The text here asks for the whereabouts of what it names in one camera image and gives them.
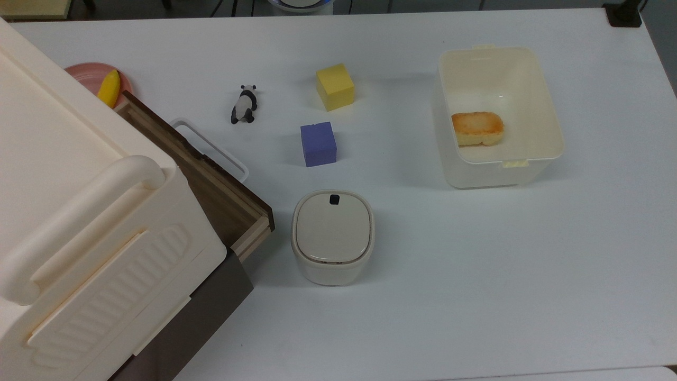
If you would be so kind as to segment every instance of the blue cube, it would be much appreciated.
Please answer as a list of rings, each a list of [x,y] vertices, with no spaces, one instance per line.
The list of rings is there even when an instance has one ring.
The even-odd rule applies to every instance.
[[[331,123],[302,125],[301,144],[306,167],[336,163],[336,140]]]

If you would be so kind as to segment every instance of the yellow cube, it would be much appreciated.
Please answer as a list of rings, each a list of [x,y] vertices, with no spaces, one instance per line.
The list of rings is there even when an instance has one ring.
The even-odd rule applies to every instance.
[[[355,100],[355,86],[344,64],[323,68],[315,72],[318,94],[327,111],[347,106]]]

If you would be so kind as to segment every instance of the bread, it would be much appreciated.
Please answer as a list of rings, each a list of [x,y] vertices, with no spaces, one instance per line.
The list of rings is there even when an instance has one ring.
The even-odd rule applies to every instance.
[[[503,138],[503,121],[494,113],[453,114],[452,123],[459,146],[493,146]]]

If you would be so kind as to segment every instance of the panda toy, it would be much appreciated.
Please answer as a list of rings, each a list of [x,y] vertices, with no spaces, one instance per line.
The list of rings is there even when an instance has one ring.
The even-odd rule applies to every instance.
[[[257,109],[256,104],[256,85],[240,86],[242,92],[240,97],[233,107],[233,112],[230,114],[230,123],[237,123],[240,120],[244,120],[247,123],[252,123],[254,121],[254,115],[252,111]]]

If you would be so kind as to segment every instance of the yellow banana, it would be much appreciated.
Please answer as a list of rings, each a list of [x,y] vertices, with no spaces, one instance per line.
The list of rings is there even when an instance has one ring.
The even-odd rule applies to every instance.
[[[117,70],[113,70],[106,75],[104,81],[99,87],[99,97],[100,100],[104,101],[108,107],[115,107],[115,102],[118,100],[118,94],[120,93],[120,74]]]

